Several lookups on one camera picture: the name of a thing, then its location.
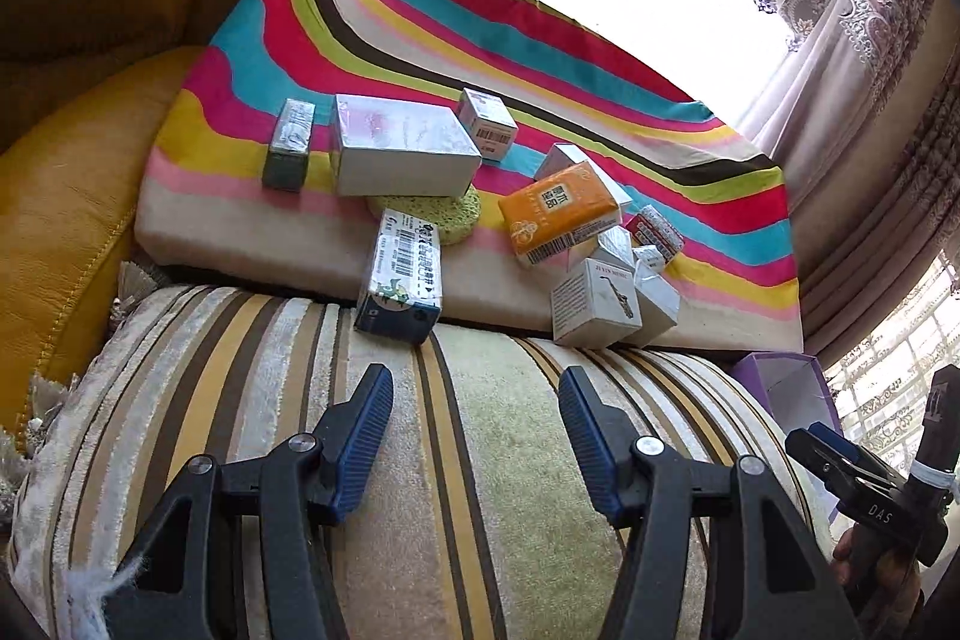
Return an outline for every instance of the saxophone image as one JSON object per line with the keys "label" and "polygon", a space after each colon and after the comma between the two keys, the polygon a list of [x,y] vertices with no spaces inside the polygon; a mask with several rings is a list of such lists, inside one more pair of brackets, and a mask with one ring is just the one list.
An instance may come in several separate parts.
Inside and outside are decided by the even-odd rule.
{"label": "saxophone image", "polygon": [[616,286],[613,285],[613,280],[611,280],[605,274],[600,275],[600,279],[606,280],[608,283],[610,283],[610,287],[613,289],[613,295],[616,296],[616,300],[620,303],[623,314],[631,319],[632,316],[634,316],[634,308],[630,306],[630,300],[626,296],[622,295],[619,290],[616,290]]}

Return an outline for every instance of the metal screw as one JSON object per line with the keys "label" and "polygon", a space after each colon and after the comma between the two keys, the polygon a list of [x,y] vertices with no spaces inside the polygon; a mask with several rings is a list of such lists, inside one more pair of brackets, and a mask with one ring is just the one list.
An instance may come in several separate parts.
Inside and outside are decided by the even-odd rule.
{"label": "metal screw", "polygon": [[756,456],[743,456],[740,460],[740,469],[748,475],[762,475],[766,468],[763,459]]}
{"label": "metal screw", "polygon": [[317,444],[313,434],[294,434],[287,440],[287,447],[296,453],[306,453]]}
{"label": "metal screw", "polygon": [[210,456],[194,456],[186,462],[186,468],[194,475],[203,475],[213,469],[213,459]]}
{"label": "metal screw", "polygon": [[637,440],[637,450],[644,456],[659,456],[664,453],[664,444],[656,437],[640,437]]}

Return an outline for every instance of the striped cushion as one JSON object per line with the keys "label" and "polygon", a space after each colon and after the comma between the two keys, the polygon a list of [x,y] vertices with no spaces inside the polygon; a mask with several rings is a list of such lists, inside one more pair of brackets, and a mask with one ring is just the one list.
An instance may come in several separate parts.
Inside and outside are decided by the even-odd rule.
{"label": "striped cushion", "polygon": [[[597,637],[624,537],[590,507],[560,421],[557,381],[573,363],[680,453],[758,453],[827,542],[776,424],[705,360],[445,325],[411,347],[354,332],[335,305],[168,287],[90,366],[18,500],[13,580],[52,637],[71,637],[66,570],[112,571],[186,458],[267,453],[346,399],[370,362],[392,370],[394,412],[363,504],[329,535],[353,640]],[[248,624],[266,637],[256,519],[245,533]],[[694,638],[703,524],[690,540],[679,636]]]}

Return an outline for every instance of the sofa armrest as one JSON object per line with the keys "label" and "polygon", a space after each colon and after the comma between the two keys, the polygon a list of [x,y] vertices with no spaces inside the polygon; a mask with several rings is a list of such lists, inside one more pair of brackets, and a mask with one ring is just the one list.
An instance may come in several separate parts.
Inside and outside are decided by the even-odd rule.
{"label": "sofa armrest", "polygon": [[114,74],[0,155],[0,426],[19,431],[34,372],[82,373],[101,348],[157,128],[202,50]]}

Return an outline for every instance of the purple box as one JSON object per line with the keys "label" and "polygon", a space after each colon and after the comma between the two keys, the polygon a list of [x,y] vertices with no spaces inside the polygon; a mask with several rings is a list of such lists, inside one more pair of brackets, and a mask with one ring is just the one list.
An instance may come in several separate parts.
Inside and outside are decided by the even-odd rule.
{"label": "purple box", "polygon": [[751,353],[730,370],[784,432],[814,421],[843,434],[820,362],[803,353]]}

